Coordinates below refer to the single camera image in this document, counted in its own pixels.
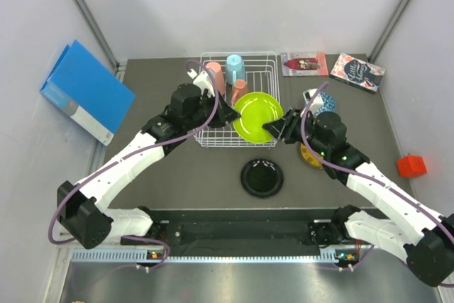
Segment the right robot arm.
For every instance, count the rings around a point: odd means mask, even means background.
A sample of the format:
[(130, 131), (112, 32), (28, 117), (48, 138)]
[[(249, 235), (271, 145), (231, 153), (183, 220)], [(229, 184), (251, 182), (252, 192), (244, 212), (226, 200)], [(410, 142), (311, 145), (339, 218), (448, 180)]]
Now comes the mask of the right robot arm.
[(347, 141), (347, 128), (338, 114), (313, 116), (305, 109), (291, 109), (262, 127), (284, 143), (303, 143), (331, 179), (386, 216), (377, 219), (351, 205), (339, 209), (331, 225), (337, 242), (365, 241), (397, 257), (426, 285), (448, 286), (446, 280), (453, 274), (453, 216), (428, 208), (388, 179)]

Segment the yellow patterned plate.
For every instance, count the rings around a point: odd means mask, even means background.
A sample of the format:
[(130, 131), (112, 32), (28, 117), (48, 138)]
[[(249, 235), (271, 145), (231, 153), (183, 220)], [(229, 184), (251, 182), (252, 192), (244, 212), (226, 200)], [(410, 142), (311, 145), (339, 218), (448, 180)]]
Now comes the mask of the yellow patterned plate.
[(317, 158), (315, 158), (314, 155), (309, 152), (309, 150), (303, 143), (299, 144), (299, 153), (300, 156), (302, 157), (302, 160), (307, 165), (310, 165), (311, 167), (319, 170), (323, 169), (323, 163), (320, 162)]

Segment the salmon dotted mug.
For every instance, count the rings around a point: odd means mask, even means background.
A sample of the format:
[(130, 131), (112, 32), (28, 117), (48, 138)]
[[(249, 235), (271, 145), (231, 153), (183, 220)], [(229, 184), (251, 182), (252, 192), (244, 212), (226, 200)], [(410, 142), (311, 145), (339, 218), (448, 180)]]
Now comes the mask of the salmon dotted mug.
[(231, 104), (234, 106), (237, 103), (237, 101), (247, 93), (248, 83), (244, 79), (237, 79), (233, 84)]

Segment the lime green plate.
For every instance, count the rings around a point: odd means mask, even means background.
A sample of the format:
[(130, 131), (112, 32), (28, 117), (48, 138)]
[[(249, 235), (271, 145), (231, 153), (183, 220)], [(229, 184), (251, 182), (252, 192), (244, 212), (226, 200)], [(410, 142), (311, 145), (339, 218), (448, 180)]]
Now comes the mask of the lime green plate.
[(269, 143), (273, 137), (262, 128), (264, 123), (283, 117), (280, 103), (264, 92), (250, 92), (234, 106), (241, 118), (233, 122), (235, 132), (245, 141), (254, 144)]

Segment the blue triangle pattern bowl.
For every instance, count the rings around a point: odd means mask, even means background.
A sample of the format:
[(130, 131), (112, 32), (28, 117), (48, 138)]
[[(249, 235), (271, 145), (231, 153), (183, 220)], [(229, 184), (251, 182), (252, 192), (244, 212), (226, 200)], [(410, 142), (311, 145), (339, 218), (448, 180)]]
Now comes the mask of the blue triangle pattern bowl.
[(323, 105), (318, 110), (318, 113), (322, 114), (324, 112), (334, 112), (336, 110), (336, 102), (334, 98), (326, 92), (321, 92), (320, 96), (322, 98)]

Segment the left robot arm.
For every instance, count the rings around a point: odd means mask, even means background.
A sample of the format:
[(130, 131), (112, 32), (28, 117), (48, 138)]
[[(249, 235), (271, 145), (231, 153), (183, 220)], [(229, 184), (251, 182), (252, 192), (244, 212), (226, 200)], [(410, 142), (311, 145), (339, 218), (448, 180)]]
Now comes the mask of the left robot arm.
[(193, 84), (179, 85), (164, 111), (152, 117), (110, 161), (78, 183), (65, 181), (58, 187), (52, 222), (59, 222), (86, 249), (124, 236), (137, 236), (148, 244), (156, 242), (161, 228), (145, 207), (110, 209), (110, 203), (142, 171), (190, 136), (207, 126), (220, 128), (239, 118), (220, 94), (211, 96)]

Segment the black plate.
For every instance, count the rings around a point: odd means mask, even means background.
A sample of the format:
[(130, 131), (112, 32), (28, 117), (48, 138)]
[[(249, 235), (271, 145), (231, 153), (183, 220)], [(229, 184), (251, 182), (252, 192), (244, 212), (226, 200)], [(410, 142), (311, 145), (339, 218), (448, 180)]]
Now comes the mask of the black plate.
[(266, 199), (275, 196), (281, 190), (284, 174), (277, 163), (265, 158), (256, 158), (243, 166), (240, 183), (251, 196)]

